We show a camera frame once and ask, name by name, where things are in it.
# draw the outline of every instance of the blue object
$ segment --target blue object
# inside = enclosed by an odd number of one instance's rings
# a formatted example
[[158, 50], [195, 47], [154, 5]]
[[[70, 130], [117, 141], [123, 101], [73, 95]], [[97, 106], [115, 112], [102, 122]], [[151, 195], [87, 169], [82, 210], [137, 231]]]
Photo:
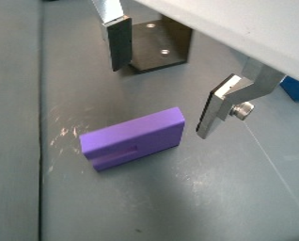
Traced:
[[281, 84], [294, 102], [299, 102], [299, 81], [287, 76]]

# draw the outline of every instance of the gray floor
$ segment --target gray floor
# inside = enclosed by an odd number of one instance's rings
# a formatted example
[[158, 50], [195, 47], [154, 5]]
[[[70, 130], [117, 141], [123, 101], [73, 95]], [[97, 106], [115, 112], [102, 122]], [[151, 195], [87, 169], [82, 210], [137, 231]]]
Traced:
[[[158, 13], [125, 1], [137, 22]], [[278, 88], [207, 140], [209, 91], [246, 56], [195, 33], [189, 64], [111, 72], [87, 0], [45, 4], [43, 240], [299, 240], [299, 104]], [[179, 106], [182, 145], [95, 172], [79, 135]]]
[[38, 1], [0, 1], [0, 240], [38, 240]]

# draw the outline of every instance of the purple block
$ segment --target purple block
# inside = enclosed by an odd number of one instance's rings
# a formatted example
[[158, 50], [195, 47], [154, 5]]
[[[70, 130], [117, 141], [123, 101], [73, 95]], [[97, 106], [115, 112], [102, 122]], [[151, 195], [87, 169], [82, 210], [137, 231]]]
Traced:
[[178, 146], [183, 126], [183, 114], [174, 107], [82, 135], [82, 152], [97, 170], [109, 169]]

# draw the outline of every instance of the metal bracket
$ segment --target metal bracket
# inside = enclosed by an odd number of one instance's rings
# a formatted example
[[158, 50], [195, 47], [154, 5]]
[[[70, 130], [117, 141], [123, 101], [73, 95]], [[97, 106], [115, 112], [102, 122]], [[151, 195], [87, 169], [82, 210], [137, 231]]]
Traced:
[[253, 58], [246, 63], [243, 76], [231, 74], [210, 92], [197, 128], [202, 138], [207, 138], [217, 118], [225, 121], [229, 115], [235, 115], [243, 121], [254, 109], [249, 101], [270, 94], [286, 77]]
[[133, 26], [119, 0], [94, 0], [109, 44], [113, 69], [131, 65], [138, 73], [187, 62], [193, 29], [173, 19]]
[[193, 29], [162, 15], [162, 19], [134, 25], [134, 57], [138, 73], [187, 62]]

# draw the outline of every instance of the screw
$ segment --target screw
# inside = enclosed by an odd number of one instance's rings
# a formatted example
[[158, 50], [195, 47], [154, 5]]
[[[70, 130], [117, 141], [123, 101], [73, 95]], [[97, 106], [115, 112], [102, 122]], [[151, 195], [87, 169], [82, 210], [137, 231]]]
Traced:
[[245, 121], [254, 107], [254, 104], [250, 102], [237, 104], [230, 111], [230, 116], [237, 116], [242, 121]]
[[155, 27], [157, 25], [155, 24], [149, 24], [147, 27], [153, 28]]
[[169, 50], [169, 49], [162, 49], [162, 50], [161, 50], [161, 53], [162, 53], [165, 56], [167, 56], [167, 55], [170, 54], [170, 50]]

